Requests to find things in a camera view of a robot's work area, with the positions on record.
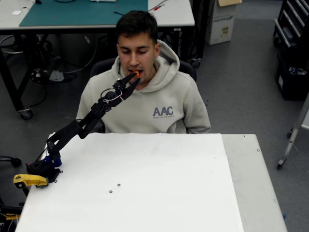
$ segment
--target aac logo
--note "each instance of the aac logo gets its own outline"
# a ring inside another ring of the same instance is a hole
[[[167,109],[165,107],[162,108],[162,111],[160,112],[158,107],[156,107],[154,109],[154,115],[153,117],[158,114],[158,116],[162,116],[163,114],[166,114],[166,116],[168,115],[173,115],[174,111],[173,111],[173,107],[169,106]]]

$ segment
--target beige hoodie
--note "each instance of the beige hoodie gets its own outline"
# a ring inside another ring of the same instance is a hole
[[[157,73],[148,85],[102,118],[106,133],[207,133],[211,129],[205,104],[190,75],[179,72],[177,55],[164,42],[155,60]],[[92,77],[81,97],[77,119],[83,119],[103,90],[124,78],[119,57],[111,70]]]

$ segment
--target cardboard box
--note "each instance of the cardboard box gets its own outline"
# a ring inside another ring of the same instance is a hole
[[[236,5],[242,0],[211,0],[206,42],[209,45],[231,41]]]

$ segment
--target robotic arm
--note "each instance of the robotic arm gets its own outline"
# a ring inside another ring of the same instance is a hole
[[[51,136],[46,141],[49,155],[43,160],[36,161],[32,164],[26,164],[28,174],[45,177],[47,178],[48,183],[54,182],[60,173],[58,167],[62,164],[60,159],[60,150],[75,135],[79,135],[81,139],[84,139],[106,114],[106,112],[109,112],[112,107],[116,107],[122,101],[131,96],[140,79],[137,79],[127,88],[126,85],[136,75],[137,73],[132,73],[124,79],[117,80],[112,86],[115,92],[110,91],[104,97],[102,97],[102,94],[104,93],[102,92],[98,103],[95,103],[91,107],[91,111],[84,119],[80,121],[72,121],[69,125]],[[25,182],[20,183],[18,180],[15,185],[17,188],[21,189],[26,187]]]

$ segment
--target man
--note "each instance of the man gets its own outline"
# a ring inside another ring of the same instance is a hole
[[[157,40],[155,18],[148,12],[131,11],[118,21],[116,35],[119,56],[111,70],[89,80],[77,118],[88,114],[103,90],[138,70],[140,81],[133,94],[102,118],[106,133],[209,132],[197,86],[190,75],[178,71],[177,55]]]

